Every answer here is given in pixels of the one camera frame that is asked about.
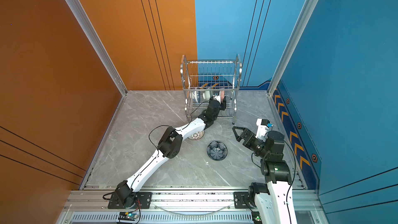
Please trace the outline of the green circuit board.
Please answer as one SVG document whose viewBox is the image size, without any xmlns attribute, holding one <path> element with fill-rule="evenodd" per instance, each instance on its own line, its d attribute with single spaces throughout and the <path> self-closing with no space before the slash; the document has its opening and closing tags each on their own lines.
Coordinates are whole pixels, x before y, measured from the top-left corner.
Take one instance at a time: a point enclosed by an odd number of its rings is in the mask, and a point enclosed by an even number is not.
<svg viewBox="0 0 398 224">
<path fill-rule="evenodd" d="M 254 224 L 262 224 L 259 212 L 252 212 L 251 215 Z"/>
<path fill-rule="evenodd" d="M 136 212 L 119 212 L 117 223 L 119 224 L 137 224 L 141 215 Z"/>
</svg>

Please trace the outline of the white brown lattice bowl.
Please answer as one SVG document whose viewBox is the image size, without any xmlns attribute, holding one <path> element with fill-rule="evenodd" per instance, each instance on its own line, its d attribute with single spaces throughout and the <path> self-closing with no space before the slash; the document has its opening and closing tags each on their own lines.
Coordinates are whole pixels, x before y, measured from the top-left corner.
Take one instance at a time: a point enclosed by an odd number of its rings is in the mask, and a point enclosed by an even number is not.
<svg viewBox="0 0 398 224">
<path fill-rule="evenodd" d="M 200 140 L 204 136 L 204 134 L 205 134 L 205 131 L 199 131 L 199 132 L 196 132 L 196 133 L 190 135 L 188 137 L 188 139 L 197 141 L 197 140 Z"/>
</svg>

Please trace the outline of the dark blue petal bowl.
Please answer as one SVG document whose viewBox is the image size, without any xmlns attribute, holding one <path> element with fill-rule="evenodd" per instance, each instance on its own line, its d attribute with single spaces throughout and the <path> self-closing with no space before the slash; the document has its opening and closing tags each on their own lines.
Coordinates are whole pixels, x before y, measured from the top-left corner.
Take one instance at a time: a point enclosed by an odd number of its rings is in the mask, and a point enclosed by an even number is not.
<svg viewBox="0 0 398 224">
<path fill-rule="evenodd" d="M 223 142 L 213 141 L 207 146 L 207 155 L 214 161 L 222 161 L 228 155 L 228 149 Z"/>
</svg>

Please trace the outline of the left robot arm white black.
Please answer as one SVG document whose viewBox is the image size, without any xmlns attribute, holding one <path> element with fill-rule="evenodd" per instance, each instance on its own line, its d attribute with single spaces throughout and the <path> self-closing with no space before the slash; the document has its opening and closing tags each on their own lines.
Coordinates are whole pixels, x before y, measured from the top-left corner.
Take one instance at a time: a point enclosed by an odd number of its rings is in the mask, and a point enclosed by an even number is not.
<svg viewBox="0 0 398 224">
<path fill-rule="evenodd" d="M 108 209 L 137 207 L 137 194 L 154 172 L 178 155 L 185 139 L 209 128 L 217 120 L 219 112 L 227 107 L 226 96 L 222 94 L 212 96 L 206 103 L 207 109 L 188 124 L 178 128 L 168 125 L 150 159 L 136 173 L 120 182 L 109 198 L 103 195 L 103 199 L 108 201 Z"/>
</svg>

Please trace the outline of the aluminium corner post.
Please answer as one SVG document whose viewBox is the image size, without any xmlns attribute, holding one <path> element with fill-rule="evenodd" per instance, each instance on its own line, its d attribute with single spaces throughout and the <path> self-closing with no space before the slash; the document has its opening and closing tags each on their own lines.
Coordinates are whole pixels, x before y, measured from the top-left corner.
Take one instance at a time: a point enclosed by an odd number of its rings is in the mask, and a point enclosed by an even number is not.
<svg viewBox="0 0 398 224">
<path fill-rule="evenodd" d="M 108 74 L 110 75 L 120 94 L 125 97 L 127 95 L 126 85 L 124 84 L 114 63 L 112 62 L 105 46 L 103 45 L 99 35 L 97 34 L 80 0 L 65 0 L 65 2 L 67 3 L 69 9 L 72 11 L 74 17 L 76 18 L 77 22 L 79 23 L 81 29 L 83 30 L 99 59 L 103 63 L 104 67 L 106 68 Z"/>
<path fill-rule="evenodd" d="M 292 33 L 289 37 L 289 40 L 285 46 L 285 49 L 282 53 L 282 56 L 279 60 L 279 63 L 275 69 L 269 87 L 267 89 L 268 96 L 272 96 L 284 74 L 287 65 L 299 43 L 301 36 L 313 14 L 314 9 L 317 6 L 319 0 L 305 0 L 303 7 L 300 11 L 300 14 L 297 18 L 295 26 L 292 30 Z"/>
</svg>

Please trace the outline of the left aluminium corner post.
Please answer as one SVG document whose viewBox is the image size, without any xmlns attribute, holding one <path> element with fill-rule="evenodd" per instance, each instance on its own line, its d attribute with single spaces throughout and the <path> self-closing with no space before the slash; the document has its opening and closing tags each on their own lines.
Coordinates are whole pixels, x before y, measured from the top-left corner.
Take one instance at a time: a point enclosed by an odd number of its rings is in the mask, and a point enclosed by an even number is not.
<svg viewBox="0 0 398 224">
<path fill-rule="evenodd" d="M 110 75 L 120 94 L 125 97 L 127 95 L 126 85 L 124 84 L 114 63 L 112 62 L 105 46 L 103 45 L 99 35 L 97 34 L 80 0 L 65 0 L 65 2 L 67 3 L 69 9 L 72 11 L 74 17 L 76 18 L 77 22 L 79 23 L 81 29 L 83 30 L 99 59 L 103 63 L 104 67 L 106 68 L 108 74 Z"/>
</svg>

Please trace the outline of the aluminium front rail frame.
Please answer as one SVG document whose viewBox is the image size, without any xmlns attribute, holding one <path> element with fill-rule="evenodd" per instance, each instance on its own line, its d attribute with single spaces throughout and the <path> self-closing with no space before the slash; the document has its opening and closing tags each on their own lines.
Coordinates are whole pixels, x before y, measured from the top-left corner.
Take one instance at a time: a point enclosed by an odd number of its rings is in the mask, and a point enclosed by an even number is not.
<svg viewBox="0 0 398 224">
<path fill-rule="evenodd" d="M 108 209 L 103 195 L 108 190 L 72 191 L 56 222 L 58 224 L 118 224 L 119 212 L 141 215 L 138 224 L 253 224 L 254 209 L 236 209 L 233 192 L 242 187 L 144 188 L 151 192 L 149 209 Z"/>
</svg>

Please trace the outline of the blue floral white bowl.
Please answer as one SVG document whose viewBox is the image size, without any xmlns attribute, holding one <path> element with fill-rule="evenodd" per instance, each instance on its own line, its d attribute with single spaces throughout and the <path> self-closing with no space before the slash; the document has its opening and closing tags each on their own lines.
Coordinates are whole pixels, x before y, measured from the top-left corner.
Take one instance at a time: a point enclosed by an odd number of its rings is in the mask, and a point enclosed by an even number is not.
<svg viewBox="0 0 398 224">
<path fill-rule="evenodd" d="M 191 97 L 192 97 L 192 99 L 193 99 L 193 101 L 194 101 L 195 103 L 200 103 L 200 101 L 201 101 L 200 92 L 198 92 L 198 91 L 191 91 L 190 95 L 191 95 Z"/>
</svg>

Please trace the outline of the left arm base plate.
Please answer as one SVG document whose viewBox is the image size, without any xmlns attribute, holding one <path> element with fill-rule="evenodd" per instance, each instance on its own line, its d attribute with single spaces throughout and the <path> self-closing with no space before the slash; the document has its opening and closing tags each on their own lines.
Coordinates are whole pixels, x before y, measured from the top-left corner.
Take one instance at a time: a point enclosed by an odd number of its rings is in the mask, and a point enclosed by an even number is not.
<svg viewBox="0 0 398 224">
<path fill-rule="evenodd" d="M 118 199 L 116 194 L 113 192 L 110 196 L 108 202 L 108 209 L 136 209 L 140 207 L 141 209 L 149 209 L 152 199 L 151 192 L 138 192 L 135 195 L 134 201 L 130 206 L 124 206 L 122 202 Z"/>
</svg>

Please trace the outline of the pale green ribbed bowl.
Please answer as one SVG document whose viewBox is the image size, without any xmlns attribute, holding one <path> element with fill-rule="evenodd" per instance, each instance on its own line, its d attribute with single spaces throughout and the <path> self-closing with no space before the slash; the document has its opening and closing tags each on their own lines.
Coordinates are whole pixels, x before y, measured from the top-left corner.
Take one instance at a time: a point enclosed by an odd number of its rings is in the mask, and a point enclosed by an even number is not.
<svg viewBox="0 0 398 224">
<path fill-rule="evenodd" d="M 212 97 L 212 92 L 210 90 L 205 90 L 202 92 L 203 101 L 209 101 Z"/>
</svg>

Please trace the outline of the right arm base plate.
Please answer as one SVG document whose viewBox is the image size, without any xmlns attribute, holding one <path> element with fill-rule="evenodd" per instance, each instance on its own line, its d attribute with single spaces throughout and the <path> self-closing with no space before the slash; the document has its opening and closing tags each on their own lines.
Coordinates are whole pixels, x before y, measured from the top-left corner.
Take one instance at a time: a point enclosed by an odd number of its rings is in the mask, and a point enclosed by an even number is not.
<svg viewBox="0 0 398 224">
<path fill-rule="evenodd" d="M 246 191 L 233 192 L 234 207 L 236 209 L 254 209 L 255 206 L 251 204 L 249 193 Z"/>
</svg>

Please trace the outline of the right aluminium corner post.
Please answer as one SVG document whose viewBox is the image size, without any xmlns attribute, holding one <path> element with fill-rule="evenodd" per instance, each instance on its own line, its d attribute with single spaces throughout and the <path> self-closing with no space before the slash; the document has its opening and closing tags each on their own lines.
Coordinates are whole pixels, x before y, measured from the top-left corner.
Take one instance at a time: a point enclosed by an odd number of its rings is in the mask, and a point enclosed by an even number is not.
<svg viewBox="0 0 398 224">
<path fill-rule="evenodd" d="M 282 56 L 279 60 L 279 63 L 275 69 L 269 87 L 267 89 L 268 96 L 272 96 L 284 74 L 287 65 L 299 43 L 301 36 L 313 14 L 314 9 L 317 6 L 319 0 L 305 0 L 303 7 L 300 11 L 300 14 L 297 18 L 295 26 L 292 30 L 292 33 L 289 37 L 289 40 L 285 46 L 285 49 L 282 53 Z"/>
</svg>

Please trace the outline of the right green circuit board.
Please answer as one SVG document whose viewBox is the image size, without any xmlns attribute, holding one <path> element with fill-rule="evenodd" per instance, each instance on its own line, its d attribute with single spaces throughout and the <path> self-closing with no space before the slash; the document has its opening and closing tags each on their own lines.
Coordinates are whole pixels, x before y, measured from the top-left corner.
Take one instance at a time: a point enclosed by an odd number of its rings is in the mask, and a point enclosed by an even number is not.
<svg viewBox="0 0 398 224">
<path fill-rule="evenodd" d="M 259 212 L 252 212 L 251 215 L 254 224 L 262 224 Z"/>
</svg>

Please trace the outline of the stainless steel dish rack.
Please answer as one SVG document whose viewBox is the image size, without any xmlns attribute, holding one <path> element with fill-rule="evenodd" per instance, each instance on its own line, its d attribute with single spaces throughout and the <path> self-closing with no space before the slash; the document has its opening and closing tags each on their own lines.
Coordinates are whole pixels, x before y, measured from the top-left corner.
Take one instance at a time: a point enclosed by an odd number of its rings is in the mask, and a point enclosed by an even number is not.
<svg viewBox="0 0 398 224">
<path fill-rule="evenodd" d="M 225 91 L 227 107 L 220 111 L 219 118 L 229 118 L 236 122 L 237 95 L 240 88 L 243 66 L 240 55 L 232 60 L 188 60 L 185 55 L 181 58 L 180 74 L 182 89 L 185 96 L 185 114 L 188 118 L 196 118 L 208 104 L 203 101 L 202 92 L 210 90 L 212 95 L 216 91 Z M 190 95 L 191 91 L 200 92 L 201 101 L 195 103 Z"/>
</svg>

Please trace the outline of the left green circuit board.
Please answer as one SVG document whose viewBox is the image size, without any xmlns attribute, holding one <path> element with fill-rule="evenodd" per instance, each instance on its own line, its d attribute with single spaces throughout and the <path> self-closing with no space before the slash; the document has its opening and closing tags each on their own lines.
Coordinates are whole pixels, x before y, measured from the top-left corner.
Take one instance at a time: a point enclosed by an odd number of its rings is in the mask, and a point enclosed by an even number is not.
<svg viewBox="0 0 398 224">
<path fill-rule="evenodd" d="M 137 224 L 141 215 L 136 212 L 119 212 L 117 223 L 119 224 Z"/>
</svg>

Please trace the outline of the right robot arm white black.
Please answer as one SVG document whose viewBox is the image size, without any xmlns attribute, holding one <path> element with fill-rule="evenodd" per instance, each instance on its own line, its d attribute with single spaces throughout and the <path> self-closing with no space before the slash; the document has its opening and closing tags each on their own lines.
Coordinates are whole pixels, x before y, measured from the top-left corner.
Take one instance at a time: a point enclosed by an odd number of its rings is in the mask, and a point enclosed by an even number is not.
<svg viewBox="0 0 398 224">
<path fill-rule="evenodd" d="M 292 187 L 294 178 L 284 160 L 285 136 L 259 126 L 255 134 L 242 127 L 232 128 L 238 142 L 260 158 L 264 183 L 249 186 L 248 200 L 259 212 L 263 224 L 296 224 Z"/>
</svg>

